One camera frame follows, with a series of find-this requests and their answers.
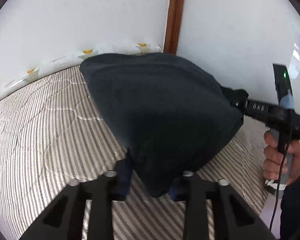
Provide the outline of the person's dark-sleeved forearm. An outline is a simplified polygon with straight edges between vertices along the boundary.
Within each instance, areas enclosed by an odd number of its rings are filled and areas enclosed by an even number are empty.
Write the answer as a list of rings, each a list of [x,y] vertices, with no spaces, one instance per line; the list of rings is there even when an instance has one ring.
[[[282,197],[280,239],[300,239],[300,176],[286,187]]]

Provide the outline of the person's right hand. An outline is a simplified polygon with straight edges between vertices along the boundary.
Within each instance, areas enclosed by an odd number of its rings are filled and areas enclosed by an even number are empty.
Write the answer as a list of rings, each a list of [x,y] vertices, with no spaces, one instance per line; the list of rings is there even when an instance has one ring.
[[[263,163],[263,176],[268,180],[278,180],[283,154],[276,149],[277,141],[269,131],[264,134],[264,140],[267,147],[264,149],[266,159]],[[291,168],[288,168],[286,160],[282,168],[282,174],[289,173],[288,186],[294,183],[300,176],[300,141],[293,140],[290,142],[287,156],[290,155],[293,156]]]

